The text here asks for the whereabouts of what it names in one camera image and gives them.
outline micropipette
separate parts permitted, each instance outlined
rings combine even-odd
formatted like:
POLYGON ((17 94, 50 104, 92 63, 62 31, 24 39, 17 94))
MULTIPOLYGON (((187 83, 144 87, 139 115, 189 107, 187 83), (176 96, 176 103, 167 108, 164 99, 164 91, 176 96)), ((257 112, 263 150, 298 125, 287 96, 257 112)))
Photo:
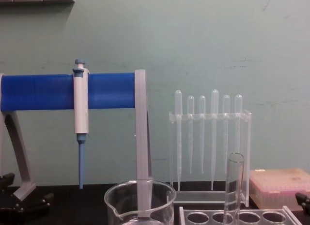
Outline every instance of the micropipette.
POLYGON ((224 114, 224 170, 227 172, 227 156, 228 156, 228 120, 231 106, 231 98, 229 95, 223 97, 223 114, 224 114))
POLYGON ((84 68, 85 61, 76 59, 77 67, 73 68, 74 88, 74 132, 78 142, 78 181, 83 189, 84 178, 84 148, 88 134, 88 69, 84 68))
POLYGON ((218 114, 218 90, 213 90, 211 95, 212 114, 212 159, 211 159, 211 190, 213 190, 215 167, 217 162, 217 114, 218 114))
POLYGON ((195 113, 194 105, 194 97, 189 96, 187 98, 189 173, 192 173, 193 160, 193 114, 195 113))
POLYGON ((236 95, 234 98, 234 112, 236 113, 236 152, 240 153, 240 132, 241 132, 241 113, 242 113, 242 96, 236 95))
POLYGON ((182 92, 177 90, 174 94, 174 109, 177 126, 177 175, 178 175, 178 191, 180 191, 181 175, 182 175, 182 92))
POLYGON ((200 158, 201 158, 201 173, 203 174, 204 160, 204 116, 206 113, 205 96, 199 97, 199 114, 200 114, 200 158))

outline beaker rim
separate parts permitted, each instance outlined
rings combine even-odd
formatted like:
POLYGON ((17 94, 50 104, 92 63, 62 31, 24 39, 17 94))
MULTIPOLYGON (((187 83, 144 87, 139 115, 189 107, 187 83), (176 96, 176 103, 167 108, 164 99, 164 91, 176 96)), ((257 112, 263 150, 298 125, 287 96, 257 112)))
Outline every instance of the beaker rim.
POLYGON ((238 152, 233 152, 229 154, 228 160, 234 163, 243 163, 244 162, 244 156, 238 152))
POLYGON ((106 191, 106 193, 105 193, 105 195, 104 195, 104 201, 105 201, 106 205, 107 205, 108 207, 110 207, 110 208, 113 210, 115 216, 120 217, 120 218, 121 218, 121 217, 125 217, 125 216, 130 215, 130 214, 138 214, 138 213, 141 213, 141 212, 153 213, 154 211, 161 210, 161 209, 163 209, 163 208, 165 208, 165 207, 168 207, 170 204, 172 204, 172 203, 175 201, 175 199, 176 199, 176 191, 175 191, 175 189, 174 189, 171 185, 169 185, 169 184, 167 184, 167 183, 164 183, 164 182, 161 182, 161 181, 152 180, 152 179, 138 179, 138 180, 129 180, 129 181, 125 181, 125 182, 123 182, 123 183, 116 184, 116 185, 114 185, 113 187, 109 188, 108 191, 106 191), (164 186, 166 186, 166 187, 171 191, 171 193, 172 193, 172 198, 171 198, 171 199, 169 200, 169 202, 167 202, 166 204, 163 204, 163 205, 161 205, 161 206, 159 206, 159 207, 156 207, 156 208, 153 208, 153 209, 148 209, 148 210, 133 210, 133 211, 125 212, 125 213, 123 213, 123 214, 119 214, 119 213, 117 212, 116 208, 115 208, 114 206, 112 206, 112 205, 108 202, 108 200, 107 200, 107 195, 108 195, 111 191, 113 191, 113 190, 115 190, 115 189, 117 189, 117 188, 120 188, 120 187, 122 187, 122 186, 124 186, 124 185, 127 185, 127 184, 137 184, 137 182, 141 182, 141 181, 147 181, 147 182, 152 182, 152 183, 156 183, 156 184, 159 184, 159 185, 164 185, 164 186))

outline pipette bulb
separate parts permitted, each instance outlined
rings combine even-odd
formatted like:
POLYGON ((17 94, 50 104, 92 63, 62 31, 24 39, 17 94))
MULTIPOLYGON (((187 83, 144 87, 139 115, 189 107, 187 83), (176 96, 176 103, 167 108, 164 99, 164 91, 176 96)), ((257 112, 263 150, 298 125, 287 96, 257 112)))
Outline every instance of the pipette bulb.
POLYGON ((206 113, 206 100, 205 96, 200 96, 199 97, 199 113, 200 114, 205 114, 206 113))
POLYGON ((218 90, 214 89, 211 94, 211 113, 218 113, 218 90))
POLYGON ((194 106, 195 106, 195 102, 194 102, 194 97, 193 96, 189 96, 187 98, 187 113, 188 114, 194 114, 194 106))
POLYGON ((229 95, 223 96, 223 113, 230 113, 231 97, 229 95))
POLYGON ((234 112, 242 113, 242 96, 240 94, 234 98, 234 112))
POLYGON ((175 91, 174 93, 174 109, 175 115, 183 114, 183 104, 182 104, 182 92, 180 90, 175 91))

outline pipette body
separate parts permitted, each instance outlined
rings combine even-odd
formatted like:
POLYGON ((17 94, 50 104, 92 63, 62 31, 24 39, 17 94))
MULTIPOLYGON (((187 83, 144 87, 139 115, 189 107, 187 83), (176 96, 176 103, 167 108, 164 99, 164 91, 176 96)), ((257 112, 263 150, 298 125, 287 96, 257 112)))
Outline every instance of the pipette body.
POLYGON ((174 109, 176 115, 177 125, 177 177, 178 177, 178 191, 180 191, 181 176, 182 176, 182 92, 177 90, 174 94, 175 102, 174 109))
POLYGON ((200 114, 200 158, 201 158, 201 173, 203 174, 204 161, 204 117, 206 113, 205 96, 199 97, 199 114, 200 114))
POLYGON ((237 114, 236 118, 236 136, 235 136, 235 151, 240 153, 240 132, 241 132, 241 118, 240 115, 242 113, 242 96, 236 95, 234 98, 234 112, 237 114))
POLYGON ((228 156, 228 120, 229 120, 229 113, 230 113, 230 104, 231 98, 229 95, 224 95, 223 97, 223 114, 224 114, 224 131, 223 131, 223 138, 224 138, 224 171, 225 174, 227 173, 227 156, 228 156))
POLYGON ((211 190, 213 190, 215 167, 217 162, 217 114, 218 114, 218 90, 213 90, 211 95, 212 114, 212 159, 211 159, 211 190))
POLYGON ((193 114, 195 112, 194 106, 194 97, 189 96, 187 98, 189 173, 192 173, 193 161, 193 114))

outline glass beaker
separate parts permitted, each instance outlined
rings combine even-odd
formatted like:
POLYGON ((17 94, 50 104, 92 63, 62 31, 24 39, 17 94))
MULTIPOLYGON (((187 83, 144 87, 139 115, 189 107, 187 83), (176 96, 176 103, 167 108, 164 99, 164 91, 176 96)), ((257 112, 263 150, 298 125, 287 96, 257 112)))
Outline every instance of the glass beaker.
POLYGON ((110 188, 108 225, 173 225, 174 188, 155 180, 130 180, 110 188))

